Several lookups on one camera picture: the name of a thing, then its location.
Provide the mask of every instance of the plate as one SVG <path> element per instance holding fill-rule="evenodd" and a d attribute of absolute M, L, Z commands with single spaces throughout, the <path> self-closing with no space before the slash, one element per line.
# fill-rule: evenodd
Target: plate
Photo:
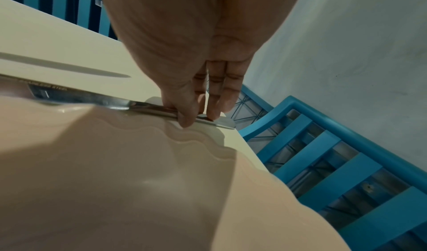
<path fill-rule="evenodd" d="M 349 250 L 202 133 L 93 105 L 0 107 L 1 250 Z"/>

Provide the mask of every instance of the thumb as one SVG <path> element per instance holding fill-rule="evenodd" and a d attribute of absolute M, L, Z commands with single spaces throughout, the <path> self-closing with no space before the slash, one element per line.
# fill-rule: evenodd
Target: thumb
<path fill-rule="evenodd" d="M 173 106 L 178 110 L 178 123 L 182 127 L 189 127 L 196 121 L 199 105 L 194 93 L 194 87 L 191 81 L 188 81 L 178 87 L 168 87 L 161 90 L 162 99 L 167 100 L 168 104 L 164 106 Z"/>

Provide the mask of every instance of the table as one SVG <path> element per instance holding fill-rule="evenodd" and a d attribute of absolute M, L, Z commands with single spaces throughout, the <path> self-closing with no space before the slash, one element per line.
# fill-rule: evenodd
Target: table
<path fill-rule="evenodd" d="M 121 42 L 12 0 L 0 0 L 0 21 L 1 74 L 135 101 L 159 102 L 160 89 L 140 71 Z M 5 53 L 129 77 L 98 76 L 29 65 L 6 60 Z M 256 168 L 266 170 L 236 130 L 199 123 L 190 129 L 205 133 L 218 144 L 244 153 Z"/>

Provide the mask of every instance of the knife blade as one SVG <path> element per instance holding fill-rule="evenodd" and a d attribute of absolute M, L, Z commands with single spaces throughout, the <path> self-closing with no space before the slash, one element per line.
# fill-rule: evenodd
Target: knife blade
<path fill-rule="evenodd" d="M 94 104 L 114 110 L 135 111 L 177 119 L 177 110 L 161 105 L 132 101 L 6 75 L 0 75 L 0 95 L 22 97 L 50 104 Z M 196 122 L 227 129 L 236 127 L 232 119 L 224 116 L 212 121 L 205 114 L 200 114 L 197 116 Z"/>

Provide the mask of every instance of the tabletop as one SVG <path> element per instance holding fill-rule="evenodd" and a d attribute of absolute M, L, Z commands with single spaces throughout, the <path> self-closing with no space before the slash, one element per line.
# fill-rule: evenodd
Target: tabletop
<path fill-rule="evenodd" d="M 12 0 L 0 0 L 0 73 L 70 88 L 159 103 L 160 89 L 137 67 L 123 44 Z M 109 71 L 123 77 L 93 75 L 47 68 L 11 55 Z M 216 143 L 243 153 L 255 167 L 266 170 L 236 130 L 195 123 L 190 127 Z"/>

